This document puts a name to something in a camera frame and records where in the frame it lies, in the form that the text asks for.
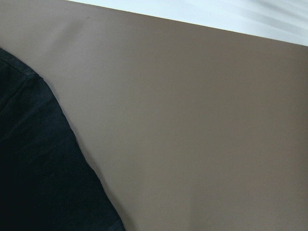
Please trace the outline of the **black printed t-shirt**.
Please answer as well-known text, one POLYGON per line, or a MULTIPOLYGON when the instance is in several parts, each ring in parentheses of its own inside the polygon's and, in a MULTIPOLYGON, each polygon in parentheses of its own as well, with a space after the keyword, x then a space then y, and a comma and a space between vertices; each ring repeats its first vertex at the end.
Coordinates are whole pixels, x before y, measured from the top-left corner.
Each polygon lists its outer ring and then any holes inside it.
POLYGON ((5 50, 0 52, 0 228, 124 229, 53 92, 5 50))

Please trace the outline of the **white table cover sheet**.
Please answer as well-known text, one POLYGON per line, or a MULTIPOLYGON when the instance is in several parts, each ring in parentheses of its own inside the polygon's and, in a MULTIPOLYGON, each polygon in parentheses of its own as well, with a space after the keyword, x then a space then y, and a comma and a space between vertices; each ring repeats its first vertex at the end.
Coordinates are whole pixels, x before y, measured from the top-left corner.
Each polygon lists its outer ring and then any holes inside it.
POLYGON ((306 0, 84 0, 84 4, 307 46, 306 0))

